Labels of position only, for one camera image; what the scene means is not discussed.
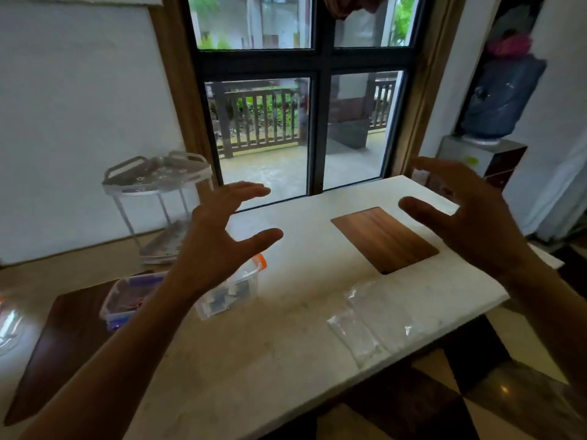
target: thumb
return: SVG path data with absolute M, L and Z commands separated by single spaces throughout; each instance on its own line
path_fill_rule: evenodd
M 239 242 L 246 259 L 250 259 L 258 255 L 262 251 L 266 251 L 269 247 L 275 244 L 283 237 L 283 231 L 278 228 L 270 228 L 251 236 Z
M 438 211 L 429 203 L 407 196 L 400 199 L 399 207 L 413 219 L 426 225 L 430 230 L 441 236 L 451 224 L 450 216 Z

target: hand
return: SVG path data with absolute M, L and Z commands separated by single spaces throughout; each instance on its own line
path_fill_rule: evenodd
M 416 221 L 440 236 L 465 261 L 498 281 L 535 265 L 538 256 L 519 231 L 499 190 L 486 183 L 461 162 L 418 157 L 413 161 L 442 179 L 454 192 L 460 207 L 449 216 L 428 203 L 406 197 L 399 206 Z
M 278 228 L 264 230 L 243 241 L 235 241 L 226 231 L 228 220 L 245 201 L 267 196 L 271 190 L 263 184 L 237 182 L 220 187 L 206 203 L 194 209 L 191 228 L 181 245 L 174 266 L 168 273 L 173 281 L 198 299 L 216 287 L 247 260 L 267 250 L 283 237 Z

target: black window frame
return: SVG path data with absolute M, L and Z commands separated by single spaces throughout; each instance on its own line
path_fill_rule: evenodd
M 312 0 L 310 49 L 199 50 L 191 27 L 188 0 L 180 0 L 218 183 L 222 185 L 223 179 L 218 150 L 216 145 L 212 144 L 216 141 L 216 137 L 212 128 L 212 117 L 205 89 L 206 82 L 302 77 L 310 80 L 306 196 L 313 196 L 324 191 L 332 76 L 402 71 L 397 107 L 386 142 L 380 176 L 356 183 L 389 177 L 394 162 L 400 123 L 406 110 L 407 93 L 412 87 L 422 50 L 424 25 L 429 21 L 433 4 L 434 0 L 418 0 L 410 43 L 402 47 L 334 47 L 336 21 L 328 12 L 324 0 Z

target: glass pane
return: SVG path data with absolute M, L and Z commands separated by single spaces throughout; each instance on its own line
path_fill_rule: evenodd
M 356 10 L 336 21 L 336 47 L 408 46 L 418 0 L 387 0 L 375 14 Z
M 311 0 L 188 0 L 199 49 L 310 47 Z
M 272 190 L 240 209 L 304 196 L 309 79 L 205 85 L 224 183 L 262 182 Z
M 381 176 L 401 71 L 334 75 L 324 189 Z

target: wooden door frame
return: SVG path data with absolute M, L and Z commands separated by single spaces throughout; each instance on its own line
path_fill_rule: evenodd
M 197 62 L 190 52 L 186 27 L 191 27 L 191 22 L 184 18 L 180 5 L 182 2 L 187 3 L 187 0 L 162 1 L 163 6 L 150 6 L 149 13 L 184 146 L 186 151 L 201 154 L 212 165 L 214 183 L 217 185 L 218 161 L 215 160 L 216 152 L 212 150 L 214 133 L 206 123 L 206 106 L 202 104 L 206 97 L 198 87 L 195 71 Z M 412 77 L 407 104 L 402 111 L 391 176 L 409 176 L 412 173 L 410 160 L 420 152 L 465 1 L 434 0 L 421 56 Z

